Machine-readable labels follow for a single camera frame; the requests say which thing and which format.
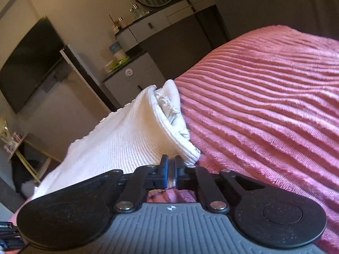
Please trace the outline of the grey drawer cabinet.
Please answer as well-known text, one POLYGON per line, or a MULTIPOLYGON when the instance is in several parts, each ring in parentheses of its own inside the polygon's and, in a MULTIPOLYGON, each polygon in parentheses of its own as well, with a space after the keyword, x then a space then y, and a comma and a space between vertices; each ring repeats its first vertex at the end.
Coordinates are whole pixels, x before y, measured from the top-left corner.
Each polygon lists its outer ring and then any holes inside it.
POLYGON ((145 88, 161 88, 165 78, 148 52, 143 53, 103 82, 117 102, 123 107, 145 88))

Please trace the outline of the pink ribbed bedspread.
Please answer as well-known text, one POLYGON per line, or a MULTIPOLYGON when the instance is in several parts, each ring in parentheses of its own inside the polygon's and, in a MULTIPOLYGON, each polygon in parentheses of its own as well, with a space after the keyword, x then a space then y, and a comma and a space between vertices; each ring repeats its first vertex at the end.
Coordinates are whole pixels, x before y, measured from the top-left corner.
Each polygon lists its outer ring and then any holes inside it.
POLYGON ((216 48, 175 79, 200 166, 311 198, 338 252, 338 41, 268 26, 216 48))

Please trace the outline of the green tray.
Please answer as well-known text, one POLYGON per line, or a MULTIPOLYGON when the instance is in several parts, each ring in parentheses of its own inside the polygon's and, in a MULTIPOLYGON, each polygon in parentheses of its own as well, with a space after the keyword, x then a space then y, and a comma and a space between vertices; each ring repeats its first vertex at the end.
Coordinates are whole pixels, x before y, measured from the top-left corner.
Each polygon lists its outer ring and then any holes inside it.
POLYGON ((127 57, 125 57, 125 58, 123 58, 121 60, 117 60, 115 58, 115 59, 113 59, 112 61, 110 61, 109 63, 107 63, 105 65, 105 70, 107 72, 111 72, 111 71, 117 69, 119 66, 124 65, 128 61, 128 59, 129 59, 129 56, 127 56, 127 57))

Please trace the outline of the white tower fan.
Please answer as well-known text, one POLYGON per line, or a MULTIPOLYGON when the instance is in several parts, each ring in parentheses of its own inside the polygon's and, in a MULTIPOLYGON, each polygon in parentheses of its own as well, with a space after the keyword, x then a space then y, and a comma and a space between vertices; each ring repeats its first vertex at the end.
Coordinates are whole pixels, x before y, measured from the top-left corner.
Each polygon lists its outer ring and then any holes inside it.
POLYGON ((61 55, 70 67, 78 74, 81 80, 89 88, 89 90, 98 98, 98 100, 111 112, 116 112, 120 108, 120 104, 90 71, 89 67, 85 65, 81 57, 71 47, 66 45, 60 50, 61 55))

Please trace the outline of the grey vanity desk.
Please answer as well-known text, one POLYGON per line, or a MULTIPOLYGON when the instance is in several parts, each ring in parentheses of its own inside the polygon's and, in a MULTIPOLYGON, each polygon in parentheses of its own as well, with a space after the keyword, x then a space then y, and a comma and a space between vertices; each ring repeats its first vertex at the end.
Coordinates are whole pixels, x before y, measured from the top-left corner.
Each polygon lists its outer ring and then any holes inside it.
POLYGON ((180 0, 153 11, 115 35, 125 52, 145 50, 165 79, 175 79, 229 35, 214 0, 180 0))

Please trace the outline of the white wooden side shelf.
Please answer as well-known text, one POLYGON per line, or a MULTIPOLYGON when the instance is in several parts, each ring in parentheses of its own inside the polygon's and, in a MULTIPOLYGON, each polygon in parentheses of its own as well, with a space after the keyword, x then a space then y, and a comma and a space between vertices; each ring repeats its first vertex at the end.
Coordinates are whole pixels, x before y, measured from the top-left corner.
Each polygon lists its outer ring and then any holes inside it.
POLYGON ((1 139, 3 142, 5 142, 4 149, 8 153, 8 162, 11 162, 12 158, 16 156, 19 161, 23 164, 23 166, 27 169, 28 173, 33 177, 36 183, 40 184, 41 179, 43 178, 44 174, 47 172, 49 165, 52 161, 55 161, 57 163, 61 163, 61 160, 59 160, 57 157, 51 155, 50 153, 47 153, 43 149, 37 147, 30 141, 26 139, 27 134, 24 136, 21 136, 17 133, 12 133, 8 135, 7 137, 2 136, 1 139), (32 149, 36 150, 41 155, 45 156, 47 159, 43 163, 43 165, 38 169, 35 170, 35 168, 28 162, 26 157, 24 156, 24 152, 20 151, 21 146, 28 145, 32 149))

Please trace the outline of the white knit garment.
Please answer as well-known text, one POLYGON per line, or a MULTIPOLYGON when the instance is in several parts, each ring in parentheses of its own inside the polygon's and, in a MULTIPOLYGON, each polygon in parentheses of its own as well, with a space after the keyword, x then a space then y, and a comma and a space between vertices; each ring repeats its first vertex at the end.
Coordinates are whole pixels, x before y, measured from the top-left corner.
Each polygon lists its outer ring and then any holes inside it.
POLYGON ((130 174, 140 166, 159 164, 163 155, 179 155, 185 164, 195 164, 200 158, 200 150, 190 141, 173 80, 161 88, 145 88, 70 144, 63 162, 43 179, 32 198, 114 169, 130 174))

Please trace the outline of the blue white canister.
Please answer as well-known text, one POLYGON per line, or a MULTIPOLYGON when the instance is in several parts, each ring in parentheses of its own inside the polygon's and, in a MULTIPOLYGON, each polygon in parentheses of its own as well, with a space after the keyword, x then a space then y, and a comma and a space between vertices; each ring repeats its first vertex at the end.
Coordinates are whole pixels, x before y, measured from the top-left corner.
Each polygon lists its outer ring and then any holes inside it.
POLYGON ((118 61, 124 60, 127 58, 127 55, 119 42, 115 42, 109 46, 109 50, 113 54, 114 58, 118 61))

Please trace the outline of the wall mounted television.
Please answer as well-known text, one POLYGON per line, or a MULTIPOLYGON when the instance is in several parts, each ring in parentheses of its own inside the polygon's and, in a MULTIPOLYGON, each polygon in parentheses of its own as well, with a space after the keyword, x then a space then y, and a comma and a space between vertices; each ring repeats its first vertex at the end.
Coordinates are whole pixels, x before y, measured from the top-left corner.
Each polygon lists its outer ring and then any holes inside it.
POLYGON ((42 17, 12 51, 1 69, 1 92, 19 113, 63 56, 63 40, 48 17, 42 17))

